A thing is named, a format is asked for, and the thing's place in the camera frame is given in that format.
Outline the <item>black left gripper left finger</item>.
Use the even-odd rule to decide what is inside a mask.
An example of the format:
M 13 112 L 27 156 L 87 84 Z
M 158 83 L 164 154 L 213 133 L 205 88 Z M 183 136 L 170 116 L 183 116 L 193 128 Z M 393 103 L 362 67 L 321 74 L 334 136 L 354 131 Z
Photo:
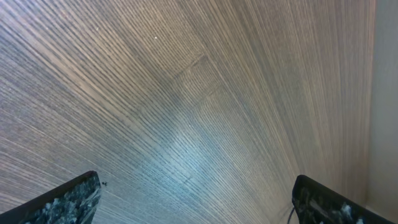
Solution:
M 91 224 L 100 198 L 101 183 L 91 170 L 1 214 L 1 224 Z

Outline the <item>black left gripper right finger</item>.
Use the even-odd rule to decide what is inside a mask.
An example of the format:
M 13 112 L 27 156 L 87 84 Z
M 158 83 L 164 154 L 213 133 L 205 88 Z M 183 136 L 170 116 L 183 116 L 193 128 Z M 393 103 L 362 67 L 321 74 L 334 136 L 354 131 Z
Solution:
M 306 175 L 298 175 L 292 204 L 299 224 L 393 224 Z

